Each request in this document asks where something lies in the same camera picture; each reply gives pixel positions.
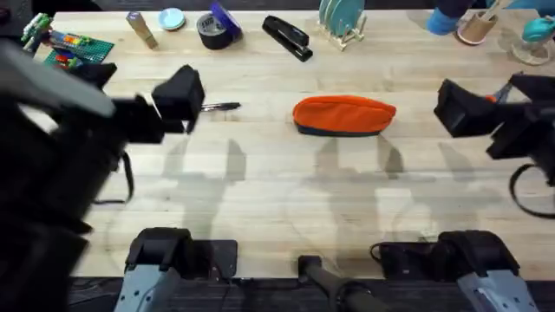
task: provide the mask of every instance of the tape roll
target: tape roll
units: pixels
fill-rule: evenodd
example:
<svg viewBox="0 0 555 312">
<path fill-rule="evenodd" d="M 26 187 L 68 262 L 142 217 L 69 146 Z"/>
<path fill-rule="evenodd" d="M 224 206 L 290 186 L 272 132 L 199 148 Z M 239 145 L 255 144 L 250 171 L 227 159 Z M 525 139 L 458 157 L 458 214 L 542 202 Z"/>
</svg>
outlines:
<svg viewBox="0 0 555 312">
<path fill-rule="evenodd" d="M 227 48 L 233 42 L 232 34 L 211 13 L 197 21 L 200 40 L 209 49 Z"/>
</svg>

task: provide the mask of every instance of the stapler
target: stapler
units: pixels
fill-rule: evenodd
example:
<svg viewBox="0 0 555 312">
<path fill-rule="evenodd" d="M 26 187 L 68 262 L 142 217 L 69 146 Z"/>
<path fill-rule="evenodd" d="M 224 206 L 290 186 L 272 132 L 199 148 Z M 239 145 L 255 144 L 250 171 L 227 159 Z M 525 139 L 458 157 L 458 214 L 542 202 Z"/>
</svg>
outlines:
<svg viewBox="0 0 555 312">
<path fill-rule="evenodd" d="M 308 48 L 310 38 L 299 28 L 275 16 L 267 16 L 262 29 L 301 62 L 312 57 L 312 50 Z"/>
</svg>

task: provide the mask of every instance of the orange pencil case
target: orange pencil case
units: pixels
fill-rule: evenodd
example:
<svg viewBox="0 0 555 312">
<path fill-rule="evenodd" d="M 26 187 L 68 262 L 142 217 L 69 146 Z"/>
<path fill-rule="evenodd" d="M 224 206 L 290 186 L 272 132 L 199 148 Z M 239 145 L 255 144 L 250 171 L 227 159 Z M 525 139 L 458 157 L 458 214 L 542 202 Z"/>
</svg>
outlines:
<svg viewBox="0 0 555 312">
<path fill-rule="evenodd" d="M 315 96 L 295 106 L 293 120 L 303 134 L 364 137 L 389 126 L 396 111 L 391 105 L 360 96 Z"/>
</svg>

